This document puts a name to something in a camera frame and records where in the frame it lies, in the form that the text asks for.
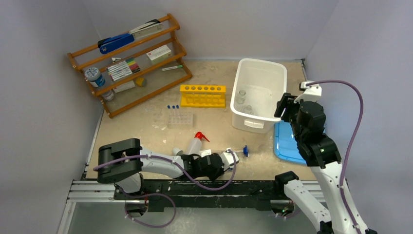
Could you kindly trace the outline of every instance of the red cap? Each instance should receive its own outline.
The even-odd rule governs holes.
[[[201,132],[197,132],[197,133],[195,134],[195,137],[194,137],[194,138],[198,138],[198,139],[200,139],[200,140],[202,140],[202,138],[205,138],[205,140],[207,140],[208,142],[210,142],[210,141],[205,137],[205,135],[202,134]]]

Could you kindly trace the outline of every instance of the blue object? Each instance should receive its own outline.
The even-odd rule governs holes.
[[[281,121],[274,124],[274,153],[279,159],[307,165],[298,152],[290,123]]]
[[[245,145],[245,147],[243,148],[243,153],[246,157],[248,157],[248,146]]]
[[[133,37],[132,34],[130,33],[125,33],[121,34],[116,37],[112,38],[106,38],[97,43],[99,47],[99,51],[102,54],[107,54],[109,52],[112,52],[116,49],[119,49],[120,47],[127,45],[131,42],[133,42],[135,38]]]

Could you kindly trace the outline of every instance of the yellow object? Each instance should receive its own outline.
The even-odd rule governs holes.
[[[181,84],[181,107],[225,108],[225,85]]]
[[[138,78],[136,78],[135,83],[138,86],[145,87],[146,86],[146,79],[143,78],[143,77],[138,77]]]

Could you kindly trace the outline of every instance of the gray wall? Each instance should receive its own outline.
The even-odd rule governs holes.
[[[79,179],[100,103],[66,53],[97,33],[80,0],[5,0],[0,7],[0,230],[57,231]]]
[[[413,2],[341,0],[307,60],[311,80],[360,89],[365,111],[347,171],[363,219],[379,233],[412,233]],[[327,134],[342,156],[359,103],[350,89],[323,85]]]
[[[172,13],[187,59],[301,59],[338,0],[83,0],[102,38]]]

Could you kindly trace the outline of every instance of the wooden shelf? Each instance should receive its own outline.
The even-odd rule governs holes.
[[[76,51],[76,52],[74,52],[74,53],[68,53],[68,54],[67,54],[68,57],[69,57],[69,61],[70,61],[70,63],[72,64],[73,68],[74,68],[76,71],[78,71],[78,72],[80,72],[81,74],[83,74],[83,73],[84,73],[83,70],[86,69],[86,68],[91,67],[92,65],[96,66],[97,63],[102,62],[102,61],[104,61],[104,60],[106,60],[106,59],[109,59],[109,58],[111,58],[111,57],[113,57],[113,56],[115,56],[115,55],[118,55],[118,54],[120,54],[120,53],[123,53],[123,52],[126,52],[126,51],[130,51],[132,48],[134,48],[134,47],[136,47],[136,46],[138,46],[138,45],[142,45],[142,44],[145,43],[145,42],[151,41],[151,40],[153,40],[153,39],[155,39],[155,38],[158,38],[158,37],[160,37],[160,36],[166,35],[166,34],[168,34],[168,33],[170,34],[170,38],[169,38],[169,39],[164,40],[164,41],[162,41],[162,42],[160,42],[160,43],[157,43],[157,44],[155,44],[155,45],[153,45],[153,46],[150,46],[150,47],[148,47],[148,48],[146,48],[146,49],[144,49],[144,50],[141,50],[141,51],[139,51],[139,52],[137,52],[137,53],[134,53],[134,54],[132,54],[132,55],[129,55],[129,56],[127,56],[127,57],[124,57],[124,58],[122,59],[122,61],[125,60],[125,59],[129,59],[129,58],[135,58],[135,60],[136,60],[136,58],[139,58],[139,57],[141,57],[141,56],[145,56],[146,53],[148,53],[148,52],[150,52],[150,51],[152,51],[152,50],[154,50],[154,49],[156,49],[156,48],[158,48],[158,47],[161,47],[161,46],[163,46],[163,45],[169,45],[169,48],[173,51],[172,56],[169,57],[168,59],[166,59],[166,60],[164,60],[164,61],[162,61],[162,62],[160,62],[160,63],[157,63],[157,64],[155,64],[155,65],[151,65],[151,64],[147,64],[147,65],[146,65],[146,64],[143,64],[144,62],[143,62],[143,63],[140,63],[140,62],[137,61],[138,65],[139,65],[139,67],[140,67],[140,69],[141,69],[141,71],[139,71],[139,72],[137,72],[137,73],[134,73],[134,74],[132,74],[132,75],[126,77],[126,78],[123,78],[122,80],[116,81],[116,82],[111,82],[109,76],[106,75],[106,68],[109,67],[109,66],[112,66],[114,63],[111,63],[111,64],[108,64],[108,65],[106,65],[106,66],[103,66],[103,67],[101,67],[99,70],[100,70],[100,72],[102,73],[102,75],[103,75],[104,77],[106,76],[106,77],[105,77],[105,80],[106,80],[107,82],[111,83],[111,84],[110,84],[109,86],[105,87],[105,88],[102,88],[102,89],[96,89],[96,88],[94,88],[94,87],[86,80],[86,78],[85,78],[86,83],[87,83],[88,87],[89,87],[90,90],[91,90],[91,93],[92,93],[94,96],[96,96],[96,97],[98,97],[98,98],[100,99],[103,107],[105,108],[105,111],[107,112],[107,114],[108,114],[108,116],[109,116],[110,118],[112,118],[113,116],[118,115],[118,114],[122,113],[123,111],[128,110],[128,109],[130,109],[131,107],[133,107],[133,106],[135,106],[135,105],[137,105],[137,104],[139,104],[139,103],[142,103],[143,101],[148,100],[149,98],[151,98],[151,97],[153,97],[153,96],[155,96],[155,95],[158,95],[158,94],[160,94],[161,92],[163,92],[163,91],[165,91],[165,90],[167,90],[167,89],[169,89],[169,88],[171,88],[171,87],[173,87],[173,86],[175,86],[175,85],[177,85],[177,84],[179,84],[179,83],[181,83],[181,82],[183,82],[183,81],[185,81],[185,80],[187,80],[187,79],[189,79],[189,78],[192,77],[191,71],[187,68],[187,66],[185,65],[184,61],[182,60],[182,57],[183,57],[183,56],[186,56],[186,55],[187,55],[187,52],[186,52],[185,48],[179,43],[179,41],[178,41],[178,39],[177,39],[177,37],[176,37],[176,34],[175,34],[175,30],[179,30],[179,29],[180,29],[180,26],[179,26],[178,21],[177,21],[171,14],[168,14],[167,16],[162,17],[162,18],[160,18],[160,19],[158,19],[158,20],[159,20],[160,22],[164,22],[164,21],[167,21],[167,20],[168,20],[168,21],[169,21],[169,28],[166,28],[166,29],[164,29],[163,31],[158,32],[158,33],[156,33],[156,34],[147,36],[147,37],[145,37],[145,38],[143,38],[143,39],[141,39],[141,40],[134,41],[134,42],[132,42],[132,43],[130,43],[130,44],[127,44],[127,45],[125,45],[125,46],[123,46],[123,47],[118,48],[117,50],[114,50],[114,51],[109,52],[109,53],[107,53],[107,54],[105,54],[105,55],[99,56],[99,57],[97,57],[97,58],[94,58],[94,59],[92,59],[92,60],[90,60],[90,61],[88,61],[88,62],[85,62],[85,63],[83,63],[83,64],[80,64],[80,65],[79,65],[79,64],[77,63],[75,57],[78,57],[78,56],[80,56],[80,55],[83,55],[83,54],[85,54],[85,53],[88,53],[88,52],[91,52],[91,51],[97,49],[97,48],[98,48],[98,47],[97,47],[97,44],[91,45],[91,46],[89,46],[89,47],[86,47],[86,48],[81,49],[81,50],[79,50],[79,51]],[[109,90],[111,90],[111,89],[113,89],[113,88],[115,88],[115,87],[117,87],[117,86],[119,86],[119,85],[121,85],[121,84],[124,84],[124,83],[127,83],[127,82],[129,82],[129,81],[132,81],[132,80],[134,80],[134,79],[136,79],[136,78],[138,78],[138,77],[141,77],[141,76],[143,76],[143,75],[147,75],[147,74],[150,73],[150,72],[156,72],[156,71],[159,70],[161,67],[167,65],[168,63],[174,62],[174,61],[175,61],[176,63],[178,63],[178,64],[180,64],[180,65],[183,66],[183,69],[182,69],[182,70],[185,72],[185,75],[184,75],[183,77],[177,78],[177,79],[175,79],[175,80],[171,80],[171,83],[169,83],[169,84],[164,84],[164,86],[159,87],[159,88],[157,88],[157,89],[154,89],[153,87],[151,87],[151,89],[153,90],[153,91],[151,91],[151,92],[148,92],[147,90],[146,90],[146,91],[141,90],[142,93],[145,93],[146,95],[144,95],[144,96],[143,96],[143,95],[134,95],[134,96],[137,97],[138,99],[135,100],[135,101],[132,101],[132,102],[129,103],[129,104],[126,104],[126,105],[124,105],[124,106],[119,107],[119,103],[122,103],[122,101],[119,101],[119,100],[118,100],[118,101],[116,101],[117,104],[114,105],[114,104],[111,103],[111,101],[110,101],[110,102],[106,102],[106,101],[101,97],[101,95],[102,95],[103,93],[105,93],[105,92],[107,92],[107,91],[109,91]],[[137,87],[135,87],[135,88],[133,88],[133,90],[134,90],[134,92],[136,92],[136,91],[139,90],[139,89],[137,89]],[[117,98],[117,96],[120,96],[120,97],[122,97],[122,96],[128,96],[128,95],[126,95],[126,94],[122,94],[123,92],[115,94],[115,96],[116,96],[115,98]]]

